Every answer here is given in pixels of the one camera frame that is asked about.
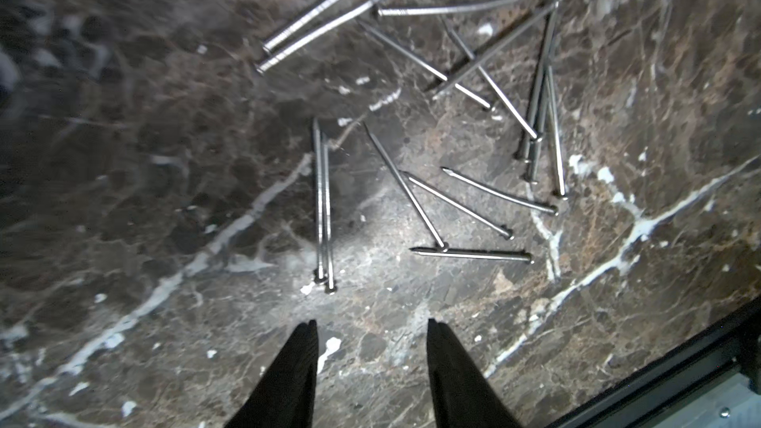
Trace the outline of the steel nail lower diagonal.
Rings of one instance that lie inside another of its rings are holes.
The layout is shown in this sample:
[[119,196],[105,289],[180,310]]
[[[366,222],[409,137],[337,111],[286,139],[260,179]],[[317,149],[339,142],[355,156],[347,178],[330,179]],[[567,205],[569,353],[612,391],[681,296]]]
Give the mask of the steel nail lower diagonal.
[[[448,81],[448,77],[447,75],[445,75],[443,71],[440,71],[437,67],[434,67],[434,65],[432,65],[431,63],[428,63],[426,59],[424,59],[423,57],[420,57],[420,55],[418,55],[417,53],[414,53],[412,50],[408,49],[407,47],[404,47],[400,42],[396,41],[396,39],[390,37],[386,33],[372,26],[369,22],[360,20],[359,25],[366,33],[370,34],[373,38],[391,47],[393,50],[399,52],[404,57],[407,57],[408,59],[413,61],[416,65],[419,65],[420,67],[425,69],[430,75],[435,76],[439,81],[441,82]],[[481,97],[478,93],[475,93],[475,91],[469,89],[468,87],[456,84],[455,89],[459,91],[461,94],[466,95],[469,99],[475,101],[475,103],[478,103],[483,109],[486,109],[486,110],[493,109],[493,103],[489,103],[487,99],[485,99],[484,97]]]

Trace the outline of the steel nail centre diagonal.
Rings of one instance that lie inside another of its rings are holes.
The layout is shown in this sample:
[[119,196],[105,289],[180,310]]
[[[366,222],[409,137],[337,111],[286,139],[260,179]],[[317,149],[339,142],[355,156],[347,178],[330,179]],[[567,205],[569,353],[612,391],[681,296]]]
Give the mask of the steel nail centre diagonal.
[[394,177],[394,180],[398,183],[400,188],[402,189],[402,192],[405,194],[407,200],[412,205],[412,208],[418,215],[419,219],[423,222],[425,225],[427,231],[430,233],[431,237],[435,241],[437,252],[439,253],[446,253],[449,250],[449,245],[442,239],[440,233],[433,225],[432,221],[428,217],[425,210],[420,205],[418,199],[415,197],[412,190],[409,188],[409,185],[407,184],[407,181],[405,177],[402,175],[388,152],[386,151],[386,148],[380,141],[380,139],[372,132],[371,128],[365,124],[364,125],[366,132],[373,143],[374,147],[376,148],[377,152],[379,153],[380,157],[384,161],[384,164]]

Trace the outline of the steel nail mid right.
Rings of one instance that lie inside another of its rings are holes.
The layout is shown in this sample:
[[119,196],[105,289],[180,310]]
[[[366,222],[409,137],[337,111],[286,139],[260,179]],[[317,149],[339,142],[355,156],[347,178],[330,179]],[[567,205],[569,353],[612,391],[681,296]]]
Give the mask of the steel nail mid right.
[[481,190],[482,192],[485,192],[491,196],[495,196],[504,201],[507,201],[515,205],[525,207],[534,211],[538,211],[544,214],[548,214],[552,216],[559,215],[559,208],[556,205],[535,202],[533,200],[529,200],[523,197],[519,197],[516,195],[512,195],[510,193],[503,192],[483,182],[478,182],[477,180],[473,180],[473,178],[469,178],[469,176],[465,176],[465,174],[462,174],[461,172],[457,172],[457,170],[446,168],[445,166],[442,166],[441,170],[442,172],[444,172],[444,174],[447,174],[447,176],[451,176],[451,178],[455,178],[455,180],[459,180],[459,182],[464,182],[465,184],[468,184],[469,186],[473,186],[474,188],[477,188],[478,190]]

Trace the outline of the steel nail pair vertical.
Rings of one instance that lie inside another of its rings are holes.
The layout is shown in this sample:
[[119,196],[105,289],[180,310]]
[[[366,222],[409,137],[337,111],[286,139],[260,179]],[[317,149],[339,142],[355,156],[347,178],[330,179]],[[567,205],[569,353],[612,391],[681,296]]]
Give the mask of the steel nail pair vertical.
[[332,250],[332,210],[331,191],[329,182],[329,146],[328,140],[323,133],[319,120],[312,122],[314,170],[315,170],[315,196],[317,225],[317,243],[319,253],[315,281],[325,285],[328,294],[337,291],[335,269]]

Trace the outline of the steel nail far right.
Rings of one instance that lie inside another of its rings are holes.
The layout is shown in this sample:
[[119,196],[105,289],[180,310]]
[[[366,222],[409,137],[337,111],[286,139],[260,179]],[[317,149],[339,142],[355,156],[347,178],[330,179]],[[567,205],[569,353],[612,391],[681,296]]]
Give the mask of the steel nail far right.
[[[553,40],[555,37],[555,31],[556,31],[557,21],[558,21],[559,5],[560,5],[560,2],[555,1],[553,3],[552,10],[548,14],[547,23],[544,29],[544,35],[542,39],[542,47],[541,47],[539,59],[537,61],[537,66],[535,69],[535,75],[534,75],[531,95],[529,99],[527,118],[528,118],[528,123],[531,125],[536,136],[538,136],[540,133],[539,125],[537,124],[537,117],[539,112],[539,101],[540,101],[540,96],[542,91],[542,85],[543,85],[543,80],[545,75],[544,69],[547,65],[548,57],[550,55],[552,45],[553,45]],[[529,161],[529,153],[530,153],[530,149],[534,140],[535,140],[535,137],[531,137],[528,134],[528,132],[525,132],[523,134],[519,148],[516,153],[517,160],[520,160],[521,162]]]

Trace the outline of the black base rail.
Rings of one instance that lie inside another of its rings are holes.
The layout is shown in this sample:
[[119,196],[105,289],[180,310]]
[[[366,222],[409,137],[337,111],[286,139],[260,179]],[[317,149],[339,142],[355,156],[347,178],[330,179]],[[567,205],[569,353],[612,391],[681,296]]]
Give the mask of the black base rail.
[[760,299],[551,425],[758,427]]

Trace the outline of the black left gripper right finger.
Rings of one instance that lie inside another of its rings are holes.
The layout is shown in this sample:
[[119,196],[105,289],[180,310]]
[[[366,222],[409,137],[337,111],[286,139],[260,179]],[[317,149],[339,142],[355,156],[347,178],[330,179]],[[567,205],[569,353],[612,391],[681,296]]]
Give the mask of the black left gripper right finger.
[[438,427],[518,427],[452,329],[428,320],[426,354]]

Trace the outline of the steel nail right vertical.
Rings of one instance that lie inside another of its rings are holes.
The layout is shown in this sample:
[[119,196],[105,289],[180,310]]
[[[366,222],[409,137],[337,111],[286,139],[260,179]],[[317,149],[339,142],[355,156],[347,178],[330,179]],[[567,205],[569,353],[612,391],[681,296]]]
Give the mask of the steel nail right vertical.
[[554,194],[562,199],[568,199],[568,188],[566,184],[565,167],[563,159],[563,149],[561,142],[560,120],[558,113],[558,97],[554,79],[552,65],[546,67],[546,81],[549,106],[549,123],[552,136],[553,168],[556,188]]

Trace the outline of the steel nail long diagonal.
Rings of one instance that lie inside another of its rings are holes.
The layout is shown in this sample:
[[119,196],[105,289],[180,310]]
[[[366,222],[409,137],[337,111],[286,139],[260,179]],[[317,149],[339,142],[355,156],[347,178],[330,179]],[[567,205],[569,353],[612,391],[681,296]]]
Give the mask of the steel nail long diagonal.
[[462,82],[478,67],[484,65],[487,61],[495,57],[521,34],[534,27],[545,17],[548,17],[558,8],[559,4],[560,0],[551,1],[543,8],[536,10],[531,16],[525,18],[518,25],[515,25],[509,31],[503,33],[503,35],[497,37],[497,39],[489,42],[485,47],[481,48],[481,51],[477,53],[473,59],[469,59],[465,65],[456,69],[453,75],[449,75],[446,82],[433,89],[431,91],[431,97],[436,99],[440,94],[449,92],[451,88]]

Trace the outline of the steel nail short diagonal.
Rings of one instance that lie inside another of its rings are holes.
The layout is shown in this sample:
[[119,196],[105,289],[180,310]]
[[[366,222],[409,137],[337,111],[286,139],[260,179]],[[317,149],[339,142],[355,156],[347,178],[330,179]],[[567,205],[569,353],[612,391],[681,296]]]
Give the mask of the steel nail short diagonal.
[[439,200],[449,204],[450,206],[456,208],[457,210],[461,211],[462,213],[468,215],[472,219],[478,221],[479,223],[482,223],[489,227],[489,229],[492,229],[493,231],[496,231],[503,239],[506,240],[513,240],[514,234],[513,231],[505,225],[499,225],[491,220],[489,220],[487,217],[479,214],[478,212],[475,212],[472,208],[466,206],[459,200],[451,197],[447,193],[437,189],[436,187],[430,185],[429,183],[425,182],[424,180],[421,180],[417,176],[414,176],[413,174],[410,174],[409,172],[402,172],[402,175],[413,185],[415,185],[418,188],[423,189],[424,191],[428,192],[429,194],[433,195],[434,197],[438,198]]

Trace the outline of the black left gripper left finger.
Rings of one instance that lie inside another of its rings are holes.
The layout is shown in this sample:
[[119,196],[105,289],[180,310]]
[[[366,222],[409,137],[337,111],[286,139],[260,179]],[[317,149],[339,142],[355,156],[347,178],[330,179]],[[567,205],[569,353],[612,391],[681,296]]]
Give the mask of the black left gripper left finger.
[[295,327],[228,427],[310,428],[313,423],[319,359],[314,320]]

